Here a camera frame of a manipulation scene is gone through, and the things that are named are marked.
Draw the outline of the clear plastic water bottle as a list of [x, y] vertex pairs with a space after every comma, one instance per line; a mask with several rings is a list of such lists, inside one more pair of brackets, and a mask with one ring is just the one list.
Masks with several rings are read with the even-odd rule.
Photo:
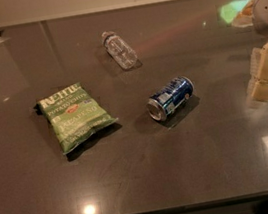
[[101, 34], [103, 46], [109, 55], [118, 63], [121, 69], [128, 71], [136, 66], [137, 53], [114, 31]]

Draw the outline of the blue soda can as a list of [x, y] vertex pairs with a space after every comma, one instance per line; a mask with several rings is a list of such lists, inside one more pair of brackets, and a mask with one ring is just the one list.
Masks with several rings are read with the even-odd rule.
[[164, 122], [176, 109], [192, 95], [194, 86], [187, 77], [173, 78], [167, 85], [149, 97], [146, 108], [149, 115], [159, 122]]

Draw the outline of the green kettle chips bag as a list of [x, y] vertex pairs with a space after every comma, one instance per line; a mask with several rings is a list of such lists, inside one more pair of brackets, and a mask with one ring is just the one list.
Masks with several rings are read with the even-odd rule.
[[41, 99], [37, 105], [52, 125], [64, 154], [117, 121], [79, 82]]

